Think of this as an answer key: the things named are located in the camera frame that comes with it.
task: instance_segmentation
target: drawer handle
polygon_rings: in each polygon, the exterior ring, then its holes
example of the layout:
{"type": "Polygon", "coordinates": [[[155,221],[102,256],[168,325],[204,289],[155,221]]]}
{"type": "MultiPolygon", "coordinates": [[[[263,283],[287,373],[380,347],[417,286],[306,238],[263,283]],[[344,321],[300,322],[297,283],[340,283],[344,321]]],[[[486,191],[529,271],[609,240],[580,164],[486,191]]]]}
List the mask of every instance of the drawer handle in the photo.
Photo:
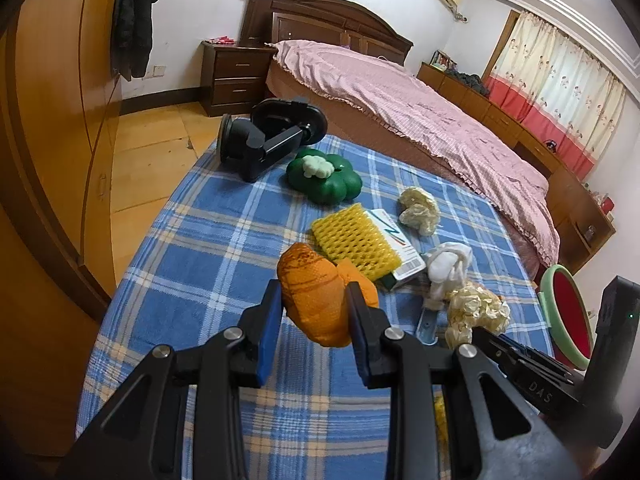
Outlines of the drawer handle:
{"type": "Polygon", "coordinates": [[[107,176],[103,173],[98,181],[98,198],[103,199],[104,193],[107,191],[107,176]]]}

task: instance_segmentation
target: yellow foam net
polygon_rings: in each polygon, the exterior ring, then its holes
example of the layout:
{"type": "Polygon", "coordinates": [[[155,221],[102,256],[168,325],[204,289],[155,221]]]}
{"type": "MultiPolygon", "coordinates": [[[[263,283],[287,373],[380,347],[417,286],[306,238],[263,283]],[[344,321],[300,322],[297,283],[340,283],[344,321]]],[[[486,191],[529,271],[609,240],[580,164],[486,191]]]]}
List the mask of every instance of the yellow foam net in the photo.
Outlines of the yellow foam net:
{"type": "Polygon", "coordinates": [[[332,262],[348,258],[371,281],[400,264],[400,256],[357,203],[311,224],[316,241],[332,262]]]}

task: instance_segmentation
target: pink bedspread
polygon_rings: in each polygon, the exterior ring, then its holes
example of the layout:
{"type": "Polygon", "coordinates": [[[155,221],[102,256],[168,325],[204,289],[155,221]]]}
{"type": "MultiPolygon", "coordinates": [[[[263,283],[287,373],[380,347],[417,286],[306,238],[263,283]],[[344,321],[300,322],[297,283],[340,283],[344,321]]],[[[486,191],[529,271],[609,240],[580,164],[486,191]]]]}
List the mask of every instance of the pink bedspread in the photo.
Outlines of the pink bedspread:
{"type": "Polygon", "coordinates": [[[347,102],[445,159],[532,241],[545,265],[558,261],[560,238],[546,208],[546,179],[490,130],[395,63],[306,40],[276,47],[276,62],[300,84],[347,102]]]}

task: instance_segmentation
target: blue plaid fabric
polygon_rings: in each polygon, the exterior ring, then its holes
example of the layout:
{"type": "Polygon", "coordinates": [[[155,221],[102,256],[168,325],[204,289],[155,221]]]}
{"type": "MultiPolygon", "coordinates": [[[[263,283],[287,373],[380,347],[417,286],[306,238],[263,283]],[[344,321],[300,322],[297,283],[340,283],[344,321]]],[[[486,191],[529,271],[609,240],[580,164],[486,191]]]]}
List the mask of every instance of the blue plaid fabric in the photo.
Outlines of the blue plaid fabric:
{"type": "MultiPolygon", "coordinates": [[[[365,208],[395,218],[398,196],[420,186],[436,197],[436,234],[406,232],[420,252],[441,242],[472,247],[469,277],[504,296],[508,334],[550,353],[534,291],[493,207],[463,187],[337,137],[317,146],[351,161],[363,180],[365,208]]],[[[204,153],[160,212],[120,282],[92,353],[78,416],[78,434],[105,400],[158,343],[183,349],[238,322],[260,302],[280,255],[294,242],[312,243],[311,222],[338,208],[319,207],[284,180],[288,160],[253,185],[215,168],[204,153]]],[[[379,291],[389,321],[414,333],[424,282],[379,291]]],[[[383,478],[388,391],[362,386],[350,347],[323,348],[282,319],[273,370],[265,387],[241,392],[248,477],[262,479],[383,478]]],[[[194,390],[187,409],[182,476],[191,479],[194,390]]]]}

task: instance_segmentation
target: green pumpkin-shaped object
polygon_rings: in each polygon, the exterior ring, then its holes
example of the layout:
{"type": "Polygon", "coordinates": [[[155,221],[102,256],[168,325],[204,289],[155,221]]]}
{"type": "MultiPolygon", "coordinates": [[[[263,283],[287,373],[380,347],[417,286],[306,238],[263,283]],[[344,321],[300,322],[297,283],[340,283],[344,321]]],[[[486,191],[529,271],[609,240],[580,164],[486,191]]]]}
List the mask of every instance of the green pumpkin-shaped object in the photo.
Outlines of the green pumpkin-shaped object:
{"type": "Polygon", "coordinates": [[[287,166],[289,185],[308,196],[309,200],[321,205],[335,205],[343,200],[352,200],[360,194],[362,180],[353,171],[351,163],[340,155],[325,155],[313,148],[303,148],[287,166]],[[321,156],[331,163],[334,172],[327,178],[306,177],[302,158],[305,155],[321,156]]]}

